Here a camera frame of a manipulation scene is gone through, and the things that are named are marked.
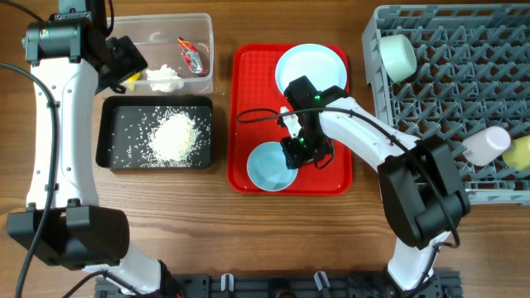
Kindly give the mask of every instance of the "red packet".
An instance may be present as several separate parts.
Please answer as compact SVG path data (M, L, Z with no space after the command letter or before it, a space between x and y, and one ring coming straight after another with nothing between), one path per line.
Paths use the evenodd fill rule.
M185 62L188 64L191 72L198 75L204 75L205 68L202 66L199 52L197 52L193 44L189 41L185 41L182 37L179 37L179 45L181 46L182 58L184 58Z

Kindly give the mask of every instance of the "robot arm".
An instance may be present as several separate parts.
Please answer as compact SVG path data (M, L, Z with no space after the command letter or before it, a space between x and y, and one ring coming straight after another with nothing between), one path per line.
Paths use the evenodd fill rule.
M49 266L106 271L142 294L174 297L177 287L166 266L130 243L125 214L99 207L91 161L94 96L107 87L119 91L115 86L147 68L128 37L105 41L104 12L104 0L60 1L53 21L32 23L24 38L31 73L53 94L59 118L55 192L35 256ZM50 107L38 86L35 93L36 158L27 211L7 218L8 233L25 248L45 207L51 156Z
M290 116L281 120L291 135L282 139L287 166L297 168L323 160L330 154L330 139L343 143L370 164L379 173L385 216L397 235L388 274L402 291L415 288L429 266L433 246L451 234L448 223L431 189L418 188L418 174L405 152L372 124L347 112L375 123L425 164L457 226L469 213L470 202L449 147L438 137L420 140L399 132L364 111L344 90L332 87L318 92L305 76L292 81L285 95L294 111L313 109L297 114L298 126Z

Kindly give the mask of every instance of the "black baking tray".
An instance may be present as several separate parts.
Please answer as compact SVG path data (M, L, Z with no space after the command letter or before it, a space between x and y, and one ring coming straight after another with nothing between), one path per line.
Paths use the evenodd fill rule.
M200 131L195 144L200 147L187 158L186 166L156 168L204 169L211 163L213 105L205 96L113 96L104 101L99 125L96 163L111 169L149 169L152 163L142 157L146 135L157 127L156 117L169 108L186 112Z

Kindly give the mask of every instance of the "blue bowl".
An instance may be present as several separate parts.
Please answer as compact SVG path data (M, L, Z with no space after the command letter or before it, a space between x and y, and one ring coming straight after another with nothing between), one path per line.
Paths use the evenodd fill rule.
M247 173L261 190L279 191L291 185L298 169L287 169L285 154L279 142L265 142L250 153Z

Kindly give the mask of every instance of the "wood grain surface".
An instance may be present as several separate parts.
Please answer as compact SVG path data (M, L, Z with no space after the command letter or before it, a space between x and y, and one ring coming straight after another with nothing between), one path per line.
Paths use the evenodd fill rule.
M18 1L46 18L57 0ZM205 171L98 168L101 205L122 209L132 240L173 273L310 274L382 270L395 236L384 217L376 173L354 158L354 182L339 197L240 195L228 185L226 151L234 52L250 42L335 44L350 59L352 95L373 112L361 34L378 5L399 1L116 0L117 16L207 12L214 26L214 162ZM407 1L427 3L441 1ZM470 1L444 1L458 3ZM0 7L0 60L29 69L21 38L31 18ZM0 297L13 297L26 250L6 232L7 214L24 210L35 151L30 81L0 70ZM93 152L103 100L94 101ZM465 297L528 297L530 208L474 206L459 226L462 246L442 251L437 267L461 271ZM25 296L58 297L83 272L35 259ZM92 297L94 282L76 297Z

